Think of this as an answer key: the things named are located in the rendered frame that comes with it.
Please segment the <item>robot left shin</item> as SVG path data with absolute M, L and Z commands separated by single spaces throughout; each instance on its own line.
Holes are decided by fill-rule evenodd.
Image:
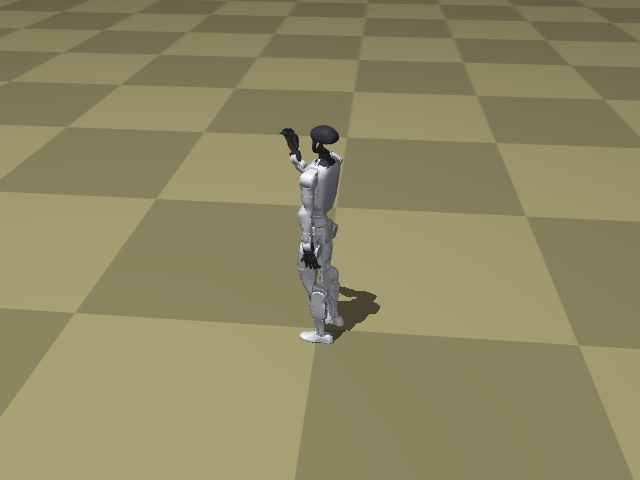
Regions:
M 325 294 L 320 290 L 313 291 L 311 297 L 308 294 L 308 298 L 309 298 L 311 314 L 315 323 L 315 327 L 317 329 L 317 335 L 324 336 L 325 319 L 327 319 L 327 312 L 328 312 L 327 311 L 328 300 L 327 299 L 325 300 Z

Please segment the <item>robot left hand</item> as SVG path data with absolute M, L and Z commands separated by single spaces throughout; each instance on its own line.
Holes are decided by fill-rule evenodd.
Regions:
M 303 247 L 303 244 L 302 244 L 302 247 Z M 306 268 L 308 267 L 308 265 L 309 265 L 310 269 L 312 269 L 312 267 L 313 267 L 313 269 L 321 268 L 321 265 L 319 266 L 318 263 L 317 263 L 316 256 L 313 254 L 313 252 L 314 252 L 314 244 L 313 244 L 313 242 L 311 243 L 311 251 L 305 251 L 303 249 L 303 252 L 304 252 L 304 254 L 303 254 L 303 257 L 301 259 L 301 262 L 303 262 L 303 260 L 304 260 Z

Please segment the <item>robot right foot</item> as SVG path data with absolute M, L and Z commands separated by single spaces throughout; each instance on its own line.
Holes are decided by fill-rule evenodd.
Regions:
M 339 314 L 337 315 L 336 313 L 335 313 L 335 317 L 333 318 L 333 317 L 330 317 L 329 316 L 329 312 L 327 312 L 327 319 L 325 319 L 325 321 L 329 322 L 329 323 L 332 323 L 332 324 L 334 324 L 336 326 L 344 325 L 343 317 L 341 315 L 339 315 Z

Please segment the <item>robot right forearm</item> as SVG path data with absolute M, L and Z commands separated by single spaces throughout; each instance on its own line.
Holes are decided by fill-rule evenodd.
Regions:
M 302 156 L 301 156 L 301 158 L 302 158 Z M 301 159 L 301 161 L 297 161 L 297 158 L 296 158 L 295 154 L 292 154 L 290 156 L 290 161 L 291 161 L 292 164 L 294 164 L 295 168 L 298 171 L 300 171 L 301 173 L 304 173 L 306 168 L 308 167 L 308 164 L 303 159 Z

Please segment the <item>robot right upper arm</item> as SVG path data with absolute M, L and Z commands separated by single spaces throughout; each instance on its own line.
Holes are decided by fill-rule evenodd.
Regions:
M 332 155 L 333 155 L 333 156 L 335 156 L 335 157 L 337 157 L 337 158 L 338 158 L 338 160 L 339 160 L 339 162 L 340 162 L 340 165 L 341 165 L 341 163 L 342 163 L 342 161 L 343 161 L 343 158 L 342 158 L 341 156 L 339 156 L 338 154 L 336 154 L 335 152 L 331 152 L 331 153 L 332 153 Z M 331 155 L 331 153 L 330 153 L 330 155 Z

